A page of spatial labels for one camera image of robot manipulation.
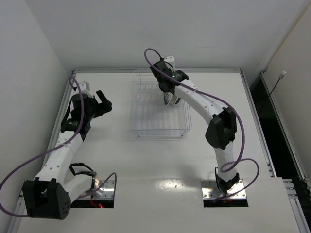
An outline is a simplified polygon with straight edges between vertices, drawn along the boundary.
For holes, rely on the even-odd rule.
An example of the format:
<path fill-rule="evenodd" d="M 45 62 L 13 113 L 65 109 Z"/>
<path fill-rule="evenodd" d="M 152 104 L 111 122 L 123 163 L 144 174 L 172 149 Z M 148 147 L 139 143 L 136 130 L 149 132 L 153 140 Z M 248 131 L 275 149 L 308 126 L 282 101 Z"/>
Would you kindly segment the green red rimmed plate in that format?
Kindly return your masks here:
<path fill-rule="evenodd" d="M 163 93 L 164 104 L 168 105 L 170 102 L 170 94 L 168 92 Z"/>

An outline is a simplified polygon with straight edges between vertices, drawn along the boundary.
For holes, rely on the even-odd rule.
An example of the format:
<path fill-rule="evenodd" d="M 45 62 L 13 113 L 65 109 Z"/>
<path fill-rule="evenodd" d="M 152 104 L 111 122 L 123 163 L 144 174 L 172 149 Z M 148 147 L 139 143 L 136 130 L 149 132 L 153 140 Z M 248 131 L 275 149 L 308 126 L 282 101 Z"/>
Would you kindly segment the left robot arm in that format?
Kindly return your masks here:
<path fill-rule="evenodd" d="M 58 149 L 33 180 L 24 181 L 22 193 L 28 217 L 63 220 L 75 200 L 96 188 L 97 173 L 92 169 L 76 172 L 76 164 L 72 163 L 91 128 L 91 120 L 112 110 L 112 103 L 102 91 L 96 94 L 101 102 L 88 91 L 72 95 L 61 122 Z"/>

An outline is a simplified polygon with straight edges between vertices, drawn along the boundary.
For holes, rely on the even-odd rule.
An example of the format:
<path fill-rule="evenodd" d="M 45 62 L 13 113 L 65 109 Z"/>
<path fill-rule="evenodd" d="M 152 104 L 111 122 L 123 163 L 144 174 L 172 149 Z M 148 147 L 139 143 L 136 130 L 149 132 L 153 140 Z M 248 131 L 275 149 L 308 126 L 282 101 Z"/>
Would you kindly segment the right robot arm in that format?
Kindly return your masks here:
<path fill-rule="evenodd" d="M 224 172 L 225 168 L 222 167 L 234 163 L 233 141 L 237 132 L 236 115 L 229 107 L 218 105 L 198 91 L 186 88 L 189 86 L 194 89 L 194 84 L 189 80 L 188 75 L 181 70 L 173 71 L 167 64 L 164 59 L 160 59 L 150 66 L 163 92 L 164 103 L 174 106 L 183 100 L 205 120 L 208 125 L 205 138 L 214 148 L 218 165 L 217 185 L 222 193 L 227 194 L 240 179 L 236 168 Z"/>

